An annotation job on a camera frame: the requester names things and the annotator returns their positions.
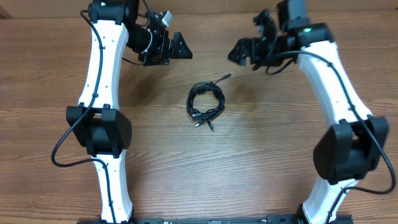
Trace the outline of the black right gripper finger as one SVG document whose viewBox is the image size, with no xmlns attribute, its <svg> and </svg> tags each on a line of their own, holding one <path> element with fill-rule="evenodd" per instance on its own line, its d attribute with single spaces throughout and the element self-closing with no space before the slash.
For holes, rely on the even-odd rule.
<svg viewBox="0 0 398 224">
<path fill-rule="evenodd" d="M 228 54 L 228 60 L 238 64 L 238 65 L 247 65 L 246 59 L 248 57 L 252 57 L 252 52 L 247 49 L 233 49 L 229 54 Z"/>
<path fill-rule="evenodd" d="M 252 53 L 253 38 L 242 38 L 239 39 L 232 49 L 232 54 L 238 55 L 251 55 Z"/>
</svg>

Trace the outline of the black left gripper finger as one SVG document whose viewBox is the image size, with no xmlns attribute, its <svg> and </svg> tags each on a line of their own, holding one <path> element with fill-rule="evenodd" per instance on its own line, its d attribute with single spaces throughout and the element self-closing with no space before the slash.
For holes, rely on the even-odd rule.
<svg viewBox="0 0 398 224">
<path fill-rule="evenodd" d="M 169 58 L 172 59 L 192 59 L 193 53 L 188 47 L 182 47 L 181 49 L 171 47 L 169 50 Z"/>
<path fill-rule="evenodd" d="M 183 35 L 181 32 L 175 32 L 174 37 L 171 40 L 170 48 L 172 50 L 187 50 L 188 45 L 185 42 L 185 39 L 183 38 Z"/>
</svg>

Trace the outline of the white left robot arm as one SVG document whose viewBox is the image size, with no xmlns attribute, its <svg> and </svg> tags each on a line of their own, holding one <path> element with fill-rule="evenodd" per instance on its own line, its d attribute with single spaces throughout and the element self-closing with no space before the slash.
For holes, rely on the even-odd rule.
<svg viewBox="0 0 398 224">
<path fill-rule="evenodd" d="M 180 32 L 169 37 L 170 11 L 147 10 L 145 24 L 136 22 L 139 1 L 93 1 L 80 12 L 91 27 L 91 54 L 84 89 L 66 119 L 90 155 L 97 171 L 102 199 L 98 223 L 134 223 L 134 207 L 126 177 L 126 152 L 132 125 L 119 107 L 119 77 L 125 48 L 138 54 L 141 66 L 168 65 L 172 59 L 191 59 Z"/>
</svg>

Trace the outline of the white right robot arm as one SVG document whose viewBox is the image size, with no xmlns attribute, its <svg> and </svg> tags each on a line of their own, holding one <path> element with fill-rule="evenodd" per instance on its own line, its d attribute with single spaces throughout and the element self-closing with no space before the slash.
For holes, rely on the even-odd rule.
<svg viewBox="0 0 398 224">
<path fill-rule="evenodd" d="M 338 215 L 337 210 L 350 191 L 358 190 L 358 182 L 386 159 L 389 124 L 361 101 L 329 27 L 310 20 L 304 1 L 281 1 L 277 14 L 277 19 L 268 10 L 258 14 L 253 22 L 260 36 L 238 40 L 228 58 L 254 69 L 275 67 L 277 72 L 296 63 L 313 88 L 327 130 L 313 150 L 318 177 L 310 196 L 296 214 L 268 215 L 266 222 L 352 223 L 350 215 Z"/>
</svg>

